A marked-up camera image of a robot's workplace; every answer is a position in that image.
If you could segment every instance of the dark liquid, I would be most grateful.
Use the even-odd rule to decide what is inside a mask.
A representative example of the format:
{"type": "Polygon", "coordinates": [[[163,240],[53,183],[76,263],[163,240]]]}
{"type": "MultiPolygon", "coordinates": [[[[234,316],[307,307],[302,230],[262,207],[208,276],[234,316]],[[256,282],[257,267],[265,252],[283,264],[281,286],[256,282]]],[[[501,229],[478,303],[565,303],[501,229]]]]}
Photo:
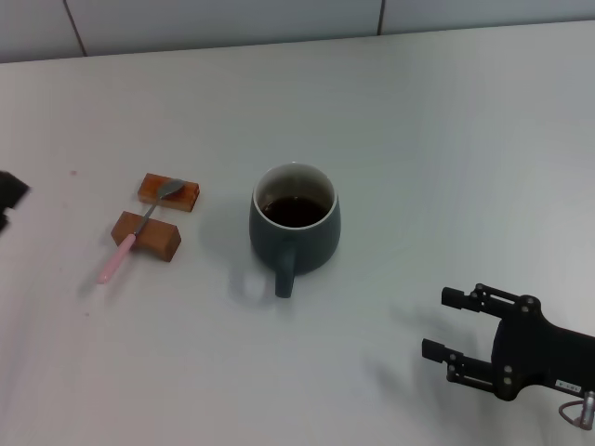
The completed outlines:
{"type": "Polygon", "coordinates": [[[308,198],[285,197],[270,202],[262,208],[262,213],[281,226],[303,228],[324,218],[328,209],[308,198]]]}

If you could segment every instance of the mug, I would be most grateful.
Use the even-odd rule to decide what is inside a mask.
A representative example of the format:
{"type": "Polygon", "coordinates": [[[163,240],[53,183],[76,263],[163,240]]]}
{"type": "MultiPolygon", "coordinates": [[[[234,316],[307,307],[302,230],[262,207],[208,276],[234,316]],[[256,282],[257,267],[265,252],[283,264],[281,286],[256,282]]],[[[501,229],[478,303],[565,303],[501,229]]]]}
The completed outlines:
{"type": "Polygon", "coordinates": [[[337,192],[316,167],[273,167],[254,188],[250,241],[260,260],[275,271],[277,296],[290,297],[297,274],[331,258],[340,233],[337,192]]]}

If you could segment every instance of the spoon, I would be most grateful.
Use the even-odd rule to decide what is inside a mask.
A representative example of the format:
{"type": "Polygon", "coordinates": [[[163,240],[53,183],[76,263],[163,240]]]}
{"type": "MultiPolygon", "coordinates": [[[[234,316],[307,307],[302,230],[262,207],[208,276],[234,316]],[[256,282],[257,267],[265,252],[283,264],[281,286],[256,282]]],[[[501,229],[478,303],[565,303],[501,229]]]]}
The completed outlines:
{"type": "Polygon", "coordinates": [[[142,218],[134,232],[128,234],[126,238],[120,243],[120,246],[118,246],[118,250],[110,258],[108,263],[105,264],[105,267],[103,267],[101,274],[97,278],[97,283],[107,283],[110,281],[112,275],[116,272],[116,270],[122,263],[122,260],[124,260],[126,253],[130,251],[130,248],[139,236],[140,232],[142,231],[142,228],[147,223],[147,220],[151,216],[152,211],[154,211],[155,207],[157,207],[157,204],[159,204],[159,202],[162,201],[167,195],[176,193],[183,187],[184,182],[181,179],[170,179],[157,190],[157,201],[155,201],[154,205],[151,206],[151,209],[149,209],[149,211],[142,218]]]}

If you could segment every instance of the pink spoon handle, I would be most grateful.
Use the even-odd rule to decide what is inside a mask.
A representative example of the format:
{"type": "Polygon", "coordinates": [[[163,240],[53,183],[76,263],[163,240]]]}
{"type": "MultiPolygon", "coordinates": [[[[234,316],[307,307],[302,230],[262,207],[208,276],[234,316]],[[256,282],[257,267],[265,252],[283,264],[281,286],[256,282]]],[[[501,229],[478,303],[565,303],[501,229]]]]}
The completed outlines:
{"type": "Polygon", "coordinates": [[[128,236],[120,243],[118,246],[118,250],[115,254],[110,258],[108,263],[105,264],[101,274],[97,278],[97,283],[107,283],[112,278],[112,275],[116,272],[124,257],[126,257],[126,253],[130,251],[130,247],[134,244],[134,241],[137,239],[137,236],[134,234],[128,234],[128,236]]]}

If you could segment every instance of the wooden block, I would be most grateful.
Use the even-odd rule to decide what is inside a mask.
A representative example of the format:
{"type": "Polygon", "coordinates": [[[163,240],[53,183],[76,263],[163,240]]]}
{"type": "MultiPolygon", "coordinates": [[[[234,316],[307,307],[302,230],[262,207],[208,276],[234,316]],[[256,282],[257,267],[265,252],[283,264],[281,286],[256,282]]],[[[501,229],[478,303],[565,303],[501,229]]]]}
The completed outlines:
{"type": "MultiPolygon", "coordinates": [[[[128,234],[134,232],[141,220],[142,216],[124,211],[112,229],[115,244],[119,245],[128,234]]],[[[132,247],[147,249],[165,262],[170,262],[181,241],[177,226],[149,218],[132,247]]]]}
{"type": "MultiPolygon", "coordinates": [[[[155,174],[145,175],[139,189],[139,200],[143,203],[153,204],[157,200],[157,190],[170,177],[161,177],[155,174]]],[[[159,205],[163,207],[171,207],[179,211],[190,212],[194,208],[198,194],[201,193],[198,184],[184,181],[184,187],[179,192],[169,195],[163,199],[159,205]]]]}

